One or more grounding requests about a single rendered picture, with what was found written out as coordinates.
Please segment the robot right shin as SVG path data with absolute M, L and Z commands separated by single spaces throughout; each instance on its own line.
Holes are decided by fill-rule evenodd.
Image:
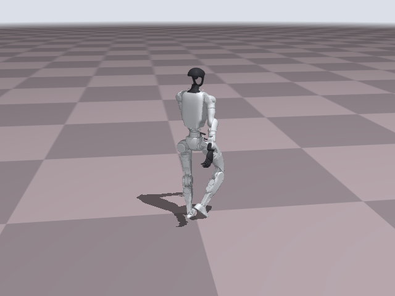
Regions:
M 224 179 L 224 173 L 222 171 L 219 171 L 215 177 L 215 179 L 211 178 L 207 184 L 206 187 L 206 193 L 201 201 L 202 207 L 206 208 L 205 205 L 207 205 L 212 198 L 212 196 L 217 192 L 219 189 L 221 183 L 223 182 Z

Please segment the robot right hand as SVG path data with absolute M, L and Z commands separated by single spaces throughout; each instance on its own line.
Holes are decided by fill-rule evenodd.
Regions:
M 208 153 L 207 153 L 207 156 L 206 156 L 206 160 L 205 160 L 204 163 L 201 164 L 201 165 L 203 165 L 204 168 L 210 167 L 211 163 L 213 162 L 213 156 L 214 156 L 213 155 L 213 151 L 214 151 L 214 149 L 212 149 L 211 147 L 212 147 L 212 144 L 208 143 L 208 145 L 207 145 Z

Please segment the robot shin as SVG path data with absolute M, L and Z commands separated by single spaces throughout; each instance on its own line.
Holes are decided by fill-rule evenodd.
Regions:
M 184 199 L 186 202 L 186 209 L 187 209 L 187 214 L 192 215 L 192 199 L 193 199 L 193 185 L 191 186 L 185 186 L 184 184 L 184 177 L 182 177 L 182 183 L 183 183 L 183 195 Z
M 207 184 L 206 187 L 206 193 L 201 201 L 202 207 L 206 208 L 205 205 L 207 205 L 212 198 L 212 196 L 217 192 L 219 189 L 221 183 L 223 182 L 224 179 L 224 173 L 222 171 L 219 171 L 215 177 L 215 179 L 211 178 Z

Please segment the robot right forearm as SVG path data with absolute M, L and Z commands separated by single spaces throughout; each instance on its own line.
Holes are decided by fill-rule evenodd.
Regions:
M 216 142 L 216 132 L 217 132 L 217 127 L 218 127 L 218 121 L 217 119 L 213 119 L 212 121 L 212 126 L 208 128 L 208 143 L 212 144 L 212 149 L 215 149 L 215 142 Z M 208 145 L 207 143 L 207 145 Z

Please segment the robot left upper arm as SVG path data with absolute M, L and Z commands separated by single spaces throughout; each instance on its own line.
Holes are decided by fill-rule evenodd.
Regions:
M 179 108 L 180 108 L 180 112 L 181 112 L 181 95 L 182 95 L 182 93 L 183 93 L 183 91 L 180 91 L 175 97 L 176 97 L 176 100 L 178 101 L 178 105 L 179 105 Z M 181 115 L 182 116 L 182 115 Z

